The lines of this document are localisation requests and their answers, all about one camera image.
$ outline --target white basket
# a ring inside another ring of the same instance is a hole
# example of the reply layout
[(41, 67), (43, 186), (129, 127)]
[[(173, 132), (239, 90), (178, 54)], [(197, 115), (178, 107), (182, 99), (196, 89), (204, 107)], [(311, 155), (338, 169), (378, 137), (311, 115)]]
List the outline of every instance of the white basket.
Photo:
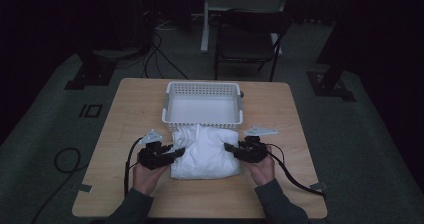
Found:
[(200, 124), (237, 130), (243, 122), (240, 87), (222, 82), (170, 82), (162, 121), (170, 132)]

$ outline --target gray carpet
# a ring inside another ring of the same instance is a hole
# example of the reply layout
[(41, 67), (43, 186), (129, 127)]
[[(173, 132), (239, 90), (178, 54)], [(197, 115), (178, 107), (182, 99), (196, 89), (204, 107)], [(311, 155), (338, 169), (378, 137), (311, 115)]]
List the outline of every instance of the gray carpet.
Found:
[[(200, 53), (201, 25), (192, 29), (167, 24), (157, 30), (160, 50), (190, 79), (213, 79), (214, 33), (210, 51)], [(357, 102), (316, 97), (307, 71), (325, 71), (316, 64), (331, 27), (320, 24), (292, 25), (283, 40), (274, 81), (290, 85), (320, 181), (328, 198), (326, 220), (312, 223), (424, 223), (424, 197), (399, 156), (384, 123), (363, 90), (358, 76), (345, 72), (342, 80)], [(109, 57), (120, 52), (102, 51)], [(61, 64), (20, 123), (0, 147), (0, 223), (30, 223), (46, 199), (66, 179), (54, 166), (56, 154), (66, 147), (81, 152), (83, 166), (90, 161), (97, 138), (120, 80), (140, 77), (142, 60), (118, 64), (109, 86), (65, 91), (81, 62), (73, 55)], [(235, 66), (221, 69), (221, 80), (266, 81), (270, 65), (256, 77)], [(160, 54), (147, 67), (150, 78), (183, 79)], [(102, 105), (98, 117), (80, 117), (84, 105)], [(74, 152), (60, 155), (59, 166), (71, 169)], [(37, 223), (89, 223), (96, 218), (77, 218), (71, 209), (77, 172), (45, 206)]]

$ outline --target dark background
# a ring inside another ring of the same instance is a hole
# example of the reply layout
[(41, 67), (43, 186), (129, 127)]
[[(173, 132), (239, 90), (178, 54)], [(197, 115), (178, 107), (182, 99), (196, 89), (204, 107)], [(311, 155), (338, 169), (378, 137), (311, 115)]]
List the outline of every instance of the dark background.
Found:
[[(424, 184), (424, 0), (288, 0), (299, 24), (334, 24), (318, 62), (358, 74), (416, 180)], [(76, 51), (140, 48), (157, 13), (190, 25), (203, 0), (0, 0), (3, 142), (60, 63)], [(150, 11), (145, 22), (134, 19)]]

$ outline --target wooden table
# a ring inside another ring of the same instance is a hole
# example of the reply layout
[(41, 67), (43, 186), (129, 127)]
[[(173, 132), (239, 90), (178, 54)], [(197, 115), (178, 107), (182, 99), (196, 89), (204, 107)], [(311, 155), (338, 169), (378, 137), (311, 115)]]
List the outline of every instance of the wooden table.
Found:
[[(79, 217), (106, 217), (124, 198), (124, 166), (134, 141), (151, 129), (171, 144), (172, 135), (161, 121), (166, 87), (171, 80), (122, 80), (100, 134), (83, 184), (92, 186), (90, 193), (80, 191), (73, 206)], [(261, 137), (261, 141), (280, 146), (286, 166), (303, 185), (318, 182), (308, 145), (296, 111), (290, 88), (285, 83), (237, 82), (245, 96), (243, 131), (253, 125), (275, 129), (278, 134)], [(142, 146), (137, 145), (132, 156)], [(279, 158), (281, 154), (274, 149)], [(327, 208), (321, 196), (305, 192), (291, 184), (276, 164), (276, 178), (285, 194), (302, 207), (309, 218), (324, 218)], [(219, 180), (180, 181), (170, 178), (169, 170), (161, 177), (155, 201), (149, 213), (158, 218), (263, 218), (262, 207), (254, 192), (255, 183), (247, 169), (240, 175)]]

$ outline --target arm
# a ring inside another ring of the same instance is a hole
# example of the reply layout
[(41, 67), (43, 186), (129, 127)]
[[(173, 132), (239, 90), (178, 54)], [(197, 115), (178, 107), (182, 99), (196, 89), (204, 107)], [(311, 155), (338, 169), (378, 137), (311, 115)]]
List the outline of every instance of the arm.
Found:
[(249, 169), (250, 174), (258, 187), (255, 188), (256, 195), (268, 223), (272, 224), (307, 224), (306, 212), (292, 204), (284, 195), (278, 181), (275, 179), (274, 160), (267, 156), (259, 163), (241, 163)]
[(122, 204), (108, 217), (106, 224), (145, 223), (153, 203), (149, 196), (156, 188), (160, 176), (169, 166), (149, 170), (140, 163), (133, 170), (133, 188), (128, 192)]

